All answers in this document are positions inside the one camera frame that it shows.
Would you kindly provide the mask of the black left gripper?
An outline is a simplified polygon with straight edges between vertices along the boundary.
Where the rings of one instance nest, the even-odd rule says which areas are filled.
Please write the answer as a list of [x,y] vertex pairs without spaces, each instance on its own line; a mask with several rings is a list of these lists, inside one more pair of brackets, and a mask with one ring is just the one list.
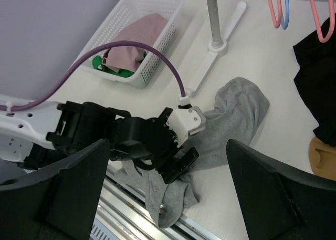
[[172,127],[177,125],[180,128],[193,119],[200,120],[196,110],[183,108],[175,110],[165,108],[159,117],[151,118],[149,120],[152,126],[151,138],[145,144],[150,156],[141,159],[141,169],[146,171],[155,169],[166,184],[173,183],[187,172],[199,157],[199,153],[191,147],[180,158],[177,157],[184,144],[179,144],[178,139],[182,136]]

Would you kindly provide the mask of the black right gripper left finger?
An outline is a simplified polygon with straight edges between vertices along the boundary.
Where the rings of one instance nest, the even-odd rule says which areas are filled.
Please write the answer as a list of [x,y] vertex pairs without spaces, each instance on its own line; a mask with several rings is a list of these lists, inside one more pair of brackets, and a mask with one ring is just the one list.
[[109,153],[101,139],[1,183],[1,239],[89,239]]

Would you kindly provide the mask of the black tank top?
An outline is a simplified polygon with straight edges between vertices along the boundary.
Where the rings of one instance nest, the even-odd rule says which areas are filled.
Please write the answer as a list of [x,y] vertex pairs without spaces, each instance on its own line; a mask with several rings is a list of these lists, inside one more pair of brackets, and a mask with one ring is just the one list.
[[326,43],[313,31],[293,46],[299,71],[294,83],[304,104],[318,122],[313,132],[335,146],[335,33]]

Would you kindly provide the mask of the grey tank top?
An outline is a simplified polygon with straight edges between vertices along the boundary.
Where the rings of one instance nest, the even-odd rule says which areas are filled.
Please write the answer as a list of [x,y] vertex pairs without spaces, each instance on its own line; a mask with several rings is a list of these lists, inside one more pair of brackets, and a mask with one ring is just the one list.
[[[268,108],[269,101],[256,84],[242,77],[230,80],[217,91],[214,108],[205,112],[205,130],[189,138],[178,156],[190,148],[197,150],[199,158],[191,165],[191,173],[227,164],[228,140],[235,139],[249,145]],[[159,228],[171,227],[186,208],[199,203],[190,173],[166,184],[156,170],[145,171],[131,161],[123,161],[122,168],[114,177],[117,182],[145,193],[146,210]]]

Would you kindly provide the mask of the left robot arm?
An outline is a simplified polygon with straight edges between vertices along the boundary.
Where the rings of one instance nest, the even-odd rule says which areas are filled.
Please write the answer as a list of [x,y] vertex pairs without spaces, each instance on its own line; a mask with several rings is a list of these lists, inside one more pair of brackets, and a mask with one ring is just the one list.
[[170,184],[198,158],[195,148],[179,151],[204,125],[196,107],[165,108],[158,117],[143,119],[92,102],[44,102],[26,110],[7,104],[1,108],[1,159],[36,170],[106,139],[111,161],[156,170]]

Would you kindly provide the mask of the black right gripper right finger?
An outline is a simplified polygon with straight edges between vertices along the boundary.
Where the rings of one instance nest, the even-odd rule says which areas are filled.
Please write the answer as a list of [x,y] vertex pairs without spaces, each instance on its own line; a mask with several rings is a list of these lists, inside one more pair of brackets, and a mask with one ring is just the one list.
[[249,239],[335,239],[335,181],[235,139],[226,155]]

